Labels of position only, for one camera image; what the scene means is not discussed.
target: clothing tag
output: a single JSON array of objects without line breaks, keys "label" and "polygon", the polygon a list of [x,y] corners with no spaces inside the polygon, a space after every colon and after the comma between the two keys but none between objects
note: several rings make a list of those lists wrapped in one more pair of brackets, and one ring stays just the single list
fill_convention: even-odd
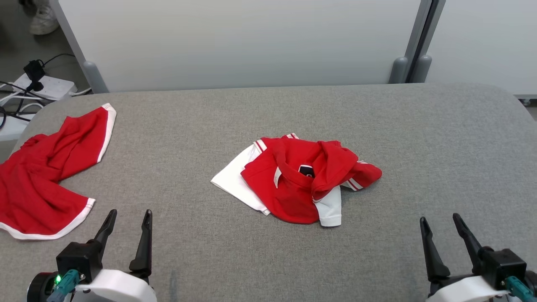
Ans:
[{"label": "clothing tag", "polygon": [[306,176],[308,176],[308,177],[315,178],[315,173],[313,173],[313,167],[312,166],[302,164],[299,167],[299,172],[304,174],[304,175],[306,175]]},{"label": "clothing tag", "polygon": [[276,173],[274,173],[274,185],[278,188],[278,180],[280,179],[281,171],[280,167],[276,167]]}]

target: white care tag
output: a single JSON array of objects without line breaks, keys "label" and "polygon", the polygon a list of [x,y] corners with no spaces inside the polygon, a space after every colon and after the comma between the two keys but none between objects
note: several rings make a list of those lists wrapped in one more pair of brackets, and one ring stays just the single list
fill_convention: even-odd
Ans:
[{"label": "white care tag", "polygon": [[278,188],[278,180],[280,179],[281,171],[280,167],[276,167],[276,173],[274,173],[274,185]]}]

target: gray table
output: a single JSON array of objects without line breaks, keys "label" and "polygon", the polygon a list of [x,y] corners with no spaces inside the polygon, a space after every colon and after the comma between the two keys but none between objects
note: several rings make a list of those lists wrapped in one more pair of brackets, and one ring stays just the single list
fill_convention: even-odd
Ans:
[{"label": "gray table", "polygon": [[[76,97],[40,111],[30,136],[110,102],[118,115],[101,163],[62,182],[95,198],[54,241],[0,232],[3,301],[20,301],[70,241],[92,238],[118,209],[106,268],[127,270],[147,208],[154,213],[159,301],[420,301],[428,290],[418,220],[426,216],[452,274],[470,260],[451,220],[484,245],[537,264],[537,127],[505,91],[406,84],[134,92]],[[260,136],[340,140],[383,177],[343,191],[343,225],[293,225],[210,184]]]}]

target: white sneaker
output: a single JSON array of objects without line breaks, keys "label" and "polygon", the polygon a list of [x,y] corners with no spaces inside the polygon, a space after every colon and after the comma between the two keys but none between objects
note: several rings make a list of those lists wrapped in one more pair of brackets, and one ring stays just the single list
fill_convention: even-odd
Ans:
[{"label": "white sneaker", "polygon": [[41,3],[37,5],[37,13],[30,23],[30,33],[31,34],[49,34],[55,31],[60,24],[58,19],[54,15],[50,4],[48,1],[46,3]]}]

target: white sleeve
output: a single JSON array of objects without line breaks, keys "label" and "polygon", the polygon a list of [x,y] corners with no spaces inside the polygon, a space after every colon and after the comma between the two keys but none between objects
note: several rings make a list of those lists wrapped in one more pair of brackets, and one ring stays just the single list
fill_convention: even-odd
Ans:
[{"label": "white sleeve", "polygon": [[341,188],[336,186],[323,199],[314,201],[322,226],[341,225]]},{"label": "white sleeve", "polygon": [[250,189],[241,176],[244,166],[256,159],[261,152],[255,145],[251,145],[234,158],[222,171],[216,174],[211,183],[218,188],[235,196],[240,201],[249,205],[252,209],[269,215],[270,211],[261,202],[259,197]]}]

